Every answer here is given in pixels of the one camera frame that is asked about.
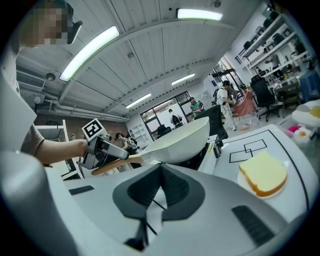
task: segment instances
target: slice of bread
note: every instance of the slice of bread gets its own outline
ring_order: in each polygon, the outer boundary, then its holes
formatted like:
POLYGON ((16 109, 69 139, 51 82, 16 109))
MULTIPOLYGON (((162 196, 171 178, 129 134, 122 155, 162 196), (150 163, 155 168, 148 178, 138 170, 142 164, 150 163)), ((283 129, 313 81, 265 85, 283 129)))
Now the slice of bread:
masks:
POLYGON ((240 163, 239 168, 258 197, 271 196, 287 181, 286 167, 267 150, 240 163))

